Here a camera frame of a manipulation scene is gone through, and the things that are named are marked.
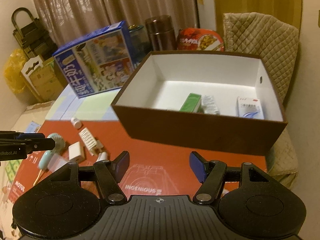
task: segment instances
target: quilted chair cover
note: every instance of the quilted chair cover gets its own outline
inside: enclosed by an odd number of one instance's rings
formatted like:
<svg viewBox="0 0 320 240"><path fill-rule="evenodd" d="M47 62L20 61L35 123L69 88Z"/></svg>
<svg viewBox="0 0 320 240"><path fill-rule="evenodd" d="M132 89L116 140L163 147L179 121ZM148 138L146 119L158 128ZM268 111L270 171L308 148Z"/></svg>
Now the quilted chair cover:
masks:
<svg viewBox="0 0 320 240"><path fill-rule="evenodd" d="M223 19L226 51L260 55L281 102L287 94L298 51L299 30L261 13L226 13ZM298 161L287 129L266 156L268 173L291 188Z"/></svg>

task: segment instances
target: blue milk box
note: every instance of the blue milk box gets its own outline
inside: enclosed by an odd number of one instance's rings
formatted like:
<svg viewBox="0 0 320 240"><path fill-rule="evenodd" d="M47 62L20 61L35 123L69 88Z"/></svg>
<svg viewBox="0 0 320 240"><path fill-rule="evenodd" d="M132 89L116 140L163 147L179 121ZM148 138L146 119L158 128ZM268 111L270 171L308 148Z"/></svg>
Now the blue milk box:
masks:
<svg viewBox="0 0 320 240"><path fill-rule="evenodd" d="M132 55L125 21L71 41L53 54L79 98L122 87L135 69Z"/></svg>

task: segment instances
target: transparent plastic bag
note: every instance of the transparent plastic bag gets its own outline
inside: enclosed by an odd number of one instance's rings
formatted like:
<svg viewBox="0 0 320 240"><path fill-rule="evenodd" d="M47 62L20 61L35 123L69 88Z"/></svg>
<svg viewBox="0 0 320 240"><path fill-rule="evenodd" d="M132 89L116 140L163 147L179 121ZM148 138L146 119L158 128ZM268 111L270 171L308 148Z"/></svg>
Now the transparent plastic bag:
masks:
<svg viewBox="0 0 320 240"><path fill-rule="evenodd" d="M23 50L15 49L4 64L4 79L14 94L22 93L25 89L26 84L20 75L20 71L26 62L27 57Z"/></svg>

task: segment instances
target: curtain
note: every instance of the curtain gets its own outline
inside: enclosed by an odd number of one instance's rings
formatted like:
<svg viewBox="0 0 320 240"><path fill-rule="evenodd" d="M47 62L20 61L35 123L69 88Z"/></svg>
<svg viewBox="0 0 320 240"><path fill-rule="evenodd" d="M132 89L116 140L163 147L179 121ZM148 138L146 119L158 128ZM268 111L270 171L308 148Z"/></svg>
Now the curtain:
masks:
<svg viewBox="0 0 320 240"><path fill-rule="evenodd" d="M58 46L104 26L171 15L178 30L198 27L196 0L34 0L39 17Z"/></svg>

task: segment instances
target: red table surface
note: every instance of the red table surface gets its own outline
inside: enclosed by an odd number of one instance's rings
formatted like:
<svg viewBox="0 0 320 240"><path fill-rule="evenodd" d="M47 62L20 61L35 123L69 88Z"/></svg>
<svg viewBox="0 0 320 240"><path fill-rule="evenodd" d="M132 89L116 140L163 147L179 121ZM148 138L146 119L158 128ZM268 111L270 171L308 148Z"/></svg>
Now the red table surface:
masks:
<svg viewBox="0 0 320 240"><path fill-rule="evenodd" d="M207 150L197 150L185 147L170 146L132 139L128 136L120 122L83 122L96 139L100 140L114 160L122 151L130 153L130 166L119 186L130 195L193 195L200 187L189 167L189 154L196 150L207 160L220 160L228 166L241 166L243 162L251 162L262 170L266 170L263 156L232 154ZM39 132L46 136L56 132L69 143L81 141L79 130L70 122L45 121ZM39 169L38 163L44 152L34 152L23 160L13 181L9 199L15 202L19 196L33 186ZM92 165L97 156L91 156L85 149L86 160L80 166ZM68 151L62 154L68 160ZM47 171L41 179L51 172ZM226 183L225 189L237 188L237 183ZM82 183L82 187L97 193L94 183Z"/></svg>

